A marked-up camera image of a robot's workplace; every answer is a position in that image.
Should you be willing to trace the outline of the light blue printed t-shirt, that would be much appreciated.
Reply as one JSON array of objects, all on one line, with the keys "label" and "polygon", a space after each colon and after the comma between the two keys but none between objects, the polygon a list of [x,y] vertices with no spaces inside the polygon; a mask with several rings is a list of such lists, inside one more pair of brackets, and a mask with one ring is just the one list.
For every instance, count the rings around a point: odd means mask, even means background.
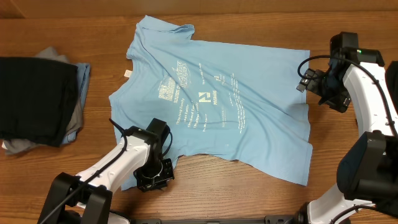
[{"label": "light blue printed t-shirt", "polygon": [[306,185],[312,145],[297,85],[309,51],[193,40],[194,32],[150,16],[137,24],[132,73],[109,97],[112,119],[124,128],[165,121],[172,162],[209,154]]}]

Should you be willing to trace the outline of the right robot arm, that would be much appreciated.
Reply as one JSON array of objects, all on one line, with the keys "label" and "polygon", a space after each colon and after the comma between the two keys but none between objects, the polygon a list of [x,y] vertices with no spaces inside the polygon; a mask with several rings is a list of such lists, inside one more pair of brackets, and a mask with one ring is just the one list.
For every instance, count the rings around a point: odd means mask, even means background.
[{"label": "right robot arm", "polygon": [[340,161],[336,184],[306,203],[291,223],[350,223],[360,210],[397,217],[397,62],[359,47],[358,35],[330,39],[329,68],[301,73],[299,91],[344,113],[354,106],[359,138]]}]

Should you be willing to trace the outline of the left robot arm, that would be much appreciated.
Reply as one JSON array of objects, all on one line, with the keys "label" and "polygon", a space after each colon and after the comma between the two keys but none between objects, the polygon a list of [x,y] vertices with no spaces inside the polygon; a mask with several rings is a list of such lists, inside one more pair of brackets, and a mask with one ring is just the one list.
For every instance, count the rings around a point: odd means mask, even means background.
[{"label": "left robot arm", "polygon": [[96,164],[77,175],[60,173],[53,180],[38,219],[45,223],[132,223],[111,210],[113,193],[133,175],[142,192],[162,189],[174,178],[172,161],[165,158],[166,122],[154,118],[146,129],[115,124],[119,144]]}]

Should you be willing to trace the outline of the black t-shirt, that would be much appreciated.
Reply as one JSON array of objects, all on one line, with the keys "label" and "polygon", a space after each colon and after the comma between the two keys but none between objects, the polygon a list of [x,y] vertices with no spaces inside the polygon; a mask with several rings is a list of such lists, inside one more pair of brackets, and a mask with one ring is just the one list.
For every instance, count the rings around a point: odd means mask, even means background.
[{"label": "black t-shirt", "polygon": [[392,61],[386,73],[386,85],[393,102],[395,111],[398,110],[398,61]]}]

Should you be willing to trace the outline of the folded grey garment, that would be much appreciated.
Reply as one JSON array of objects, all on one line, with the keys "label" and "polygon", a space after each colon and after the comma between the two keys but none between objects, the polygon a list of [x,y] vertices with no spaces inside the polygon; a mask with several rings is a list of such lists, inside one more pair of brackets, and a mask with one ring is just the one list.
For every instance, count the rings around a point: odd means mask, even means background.
[{"label": "folded grey garment", "polygon": [[34,58],[3,57],[1,139],[8,153],[39,145],[58,147],[83,125],[87,63],[70,63],[53,47]]}]

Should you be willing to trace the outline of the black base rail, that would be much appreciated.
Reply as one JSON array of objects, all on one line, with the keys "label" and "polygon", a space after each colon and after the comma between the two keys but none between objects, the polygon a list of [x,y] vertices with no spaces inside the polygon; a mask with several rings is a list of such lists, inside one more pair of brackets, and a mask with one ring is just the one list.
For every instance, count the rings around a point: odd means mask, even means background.
[{"label": "black base rail", "polygon": [[303,212],[296,215],[266,215],[264,218],[221,218],[161,220],[159,218],[132,219],[121,213],[110,213],[107,224],[309,224]]}]

